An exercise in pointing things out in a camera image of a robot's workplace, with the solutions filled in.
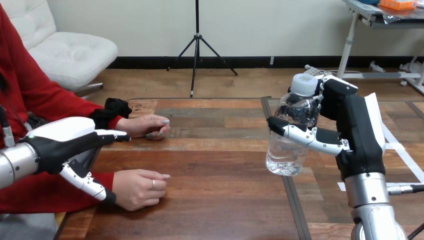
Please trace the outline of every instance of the water bottle cap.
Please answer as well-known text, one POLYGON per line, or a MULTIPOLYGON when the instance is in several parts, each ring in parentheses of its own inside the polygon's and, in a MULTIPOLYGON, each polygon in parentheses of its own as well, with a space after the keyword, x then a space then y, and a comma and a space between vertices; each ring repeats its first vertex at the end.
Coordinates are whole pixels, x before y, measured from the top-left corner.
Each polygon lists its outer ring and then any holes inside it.
POLYGON ((296 95, 309 97, 315 94, 317 89, 318 79, 306 73, 294 75, 291 82, 290 91, 296 95))

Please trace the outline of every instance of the white wall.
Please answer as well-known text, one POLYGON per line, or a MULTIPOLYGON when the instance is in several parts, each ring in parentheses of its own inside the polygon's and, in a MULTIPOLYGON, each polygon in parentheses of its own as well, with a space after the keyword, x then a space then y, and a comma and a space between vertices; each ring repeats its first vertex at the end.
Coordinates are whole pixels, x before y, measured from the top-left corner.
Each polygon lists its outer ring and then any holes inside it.
MULTIPOLYGON (((199 2, 200 33, 222 56, 340 56, 351 23, 341 0, 199 2)), ((196 31, 195 0, 48 3, 58 31, 110 39, 119 56, 177 56, 196 31)), ((372 30, 358 23, 352 55, 409 56, 419 43, 421 29, 372 30)), ((200 54, 213 56, 204 44, 200 54)))

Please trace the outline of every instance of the black baseboard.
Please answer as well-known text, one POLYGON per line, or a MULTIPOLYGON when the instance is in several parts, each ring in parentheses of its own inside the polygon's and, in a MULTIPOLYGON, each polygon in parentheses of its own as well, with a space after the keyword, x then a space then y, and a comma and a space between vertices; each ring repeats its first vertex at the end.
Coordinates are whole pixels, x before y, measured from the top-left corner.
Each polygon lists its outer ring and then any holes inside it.
MULTIPOLYGON (((109 65, 109 69, 167 69, 176 59, 174 56, 119 56, 109 65)), ((270 56, 229 56, 225 61, 234 69, 254 68, 303 68, 305 65, 316 68, 338 68, 341 56, 276 56, 271 65, 270 56)), ((411 56, 351 56, 348 68, 367 68, 375 61, 382 68, 398 68, 412 60, 411 56)), ((182 57, 174 69, 193 68, 194 57, 182 57)), ((200 58, 200 69, 225 69, 218 58, 206 56, 200 58)))

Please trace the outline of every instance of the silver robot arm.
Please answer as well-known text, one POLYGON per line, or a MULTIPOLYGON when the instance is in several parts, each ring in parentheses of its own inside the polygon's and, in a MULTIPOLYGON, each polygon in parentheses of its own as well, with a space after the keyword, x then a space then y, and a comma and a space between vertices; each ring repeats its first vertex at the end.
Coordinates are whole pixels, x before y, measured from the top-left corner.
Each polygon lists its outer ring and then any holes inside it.
POLYGON ((271 131, 302 146, 335 156, 353 208, 353 240, 405 240, 397 224, 385 180, 385 137, 375 93, 361 97, 358 88, 332 75, 317 76, 320 114, 336 121, 337 132, 289 124, 271 116, 271 131))
POLYGON ((48 172, 60 174, 78 189, 113 204, 115 194, 93 178, 74 156, 130 140, 123 131, 95 130, 94 121, 86 117, 68 117, 48 123, 28 132, 16 144, 8 141, 7 148, 0 150, 0 189, 29 175, 48 172))

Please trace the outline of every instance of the white armchair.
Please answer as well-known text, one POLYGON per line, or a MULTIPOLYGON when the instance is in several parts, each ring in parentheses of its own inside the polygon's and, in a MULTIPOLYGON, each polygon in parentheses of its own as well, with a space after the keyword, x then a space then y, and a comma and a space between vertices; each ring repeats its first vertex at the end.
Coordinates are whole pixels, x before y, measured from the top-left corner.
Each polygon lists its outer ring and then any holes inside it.
POLYGON ((51 81, 70 91, 89 84, 118 55, 115 43, 82 33, 56 32, 47 0, 0 0, 29 54, 51 81))

